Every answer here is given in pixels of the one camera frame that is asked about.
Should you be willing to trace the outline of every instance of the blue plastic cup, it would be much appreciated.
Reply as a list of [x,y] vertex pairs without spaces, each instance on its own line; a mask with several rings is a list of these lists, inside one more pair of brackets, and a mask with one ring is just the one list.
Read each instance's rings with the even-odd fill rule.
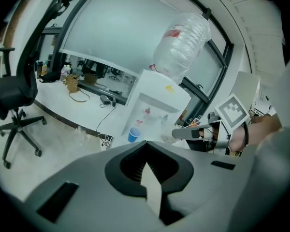
[[137,138],[139,138],[140,136],[142,135],[142,132],[140,129],[138,129],[137,127],[131,127],[130,128],[130,132],[129,132],[129,135],[128,135],[128,141],[130,143],[134,143],[135,140]]

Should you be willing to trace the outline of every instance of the chair caster wheel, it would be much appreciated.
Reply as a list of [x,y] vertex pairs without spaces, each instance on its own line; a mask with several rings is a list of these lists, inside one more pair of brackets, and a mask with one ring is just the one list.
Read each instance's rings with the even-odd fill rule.
[[4,165],[5,168],[7,168],[7,169],[10,169],[10,167],[11,167],[11,163],[8,162],[8,161],[6,161],[6,160],[3,162],[3,165]]
[[34,154],[35,154],[36,156],[38,156],[38,157],[41,157],[41,155],[42,155],[42,150],[40,150],[40,149],[36,149],[35,152],[34,152]]

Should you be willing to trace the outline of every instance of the plastic water bottle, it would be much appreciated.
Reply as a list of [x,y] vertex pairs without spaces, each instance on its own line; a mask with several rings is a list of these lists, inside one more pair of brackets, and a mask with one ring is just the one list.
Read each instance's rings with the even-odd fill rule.
[[157,46],[153,62],[158,72],[180,84],[204,44],[211,39],[207,20],[183,13],[170,24]]

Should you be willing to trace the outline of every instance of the ceiling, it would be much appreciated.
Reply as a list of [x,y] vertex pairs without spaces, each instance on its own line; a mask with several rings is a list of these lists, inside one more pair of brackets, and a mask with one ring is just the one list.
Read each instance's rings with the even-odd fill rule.
[[221,1],[243,35],[252,72],[261,77],[263,85],[270,86],[285,69],[280,10],[267,0]]

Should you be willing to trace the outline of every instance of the black window frame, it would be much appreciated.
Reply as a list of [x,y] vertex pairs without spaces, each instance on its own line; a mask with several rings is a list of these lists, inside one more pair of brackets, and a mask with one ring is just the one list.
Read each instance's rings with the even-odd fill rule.
[[[70,24],[73,22],[73,19],[75,18],[75,16],[79,12],[79,10],[82,8],[82,6],[86,3],[86,1],[87,0],[79,0],[79,2],[75,5],[75,7],[72,9],[71,13],[67,17],[66,22],[64,23],[63,27],[61,27],[61,29],[60,29],[60,33],[59,33],[56,45],[54,47],[53,57],[51,60],[50,69],[52,71],[56,70],[56,68],[60,68],[60,63],[62,62],[63,59],[66,58],[66,54],[59,52],[59,50],[60,50],[61,45],[63,43],[64,37],[65,37],[69,27],[70,27]],[[197,6],[203,12],[202,16],[206,20],[211,20],[213,22],[215,27],[218,29],[218,31],[223,36],[223,38],[226,42],[226,46],[225,46],[223,54],[221,54],[221,52],[218,50],[218,48],[215,45],[215,43],[213,42],[213,40],[209,40],[206,43],[211,48],[211,50],[216,54],[218,61],[220,62],[221,67],[222,67],[222,70],[219,74],[219,77],[218,77],[216,83],[214,84],[214,87],[212,88],[209,95],[205,94],[201,90],[199,84],[195,84],[195,83],[191,82],[187,77],[184,77],[182,83],[180,84],[181,87],[187,88],[190,92],[192,92],[195,96],[197,96],[200,99],[198,104],[195,106],[195,108],[192,110],[192,112],[190,113],[190,115],[187,117],[187,119],[185,121],[188,121],[190,119],[194,119],[195,117],[198,117],[199,115],[202,115],[202,116],[204,115],[206,109],[208,108],[208,106],[210,105],[212,100],[214,99],[214,97],[215,97],[217,91],[219,90],[221,83],[225,77],[225,74],[227,72],[228,66],[229,66],[230,61],[231,61],[233,47],[234,47],[234,44],[231,43],[227,33],[222,28],[221,24],[219,24],[219,22],[217,21],[215,16],[212,14],[211,9],[205,7],[198,0],[189,0],[189,1],[192,2],[195,6]],[[47,30],[49,32],[51,32],[50,28],[47,28],[44,31],[46,32]],[[114,97],[114,98],[118,99],[118,103],[123,104],[123,105],[126,104],[127,98],[118,96],[117,94],[109,92],[108,90],[100,89],[98,87],[89,87],[89,86],[86,86],[83,84],[80,84],[79,86],[81,88],[86,89],[86,90],[88,90],[92,93],[95,93],[97,95],[107,95],[110,98]]]

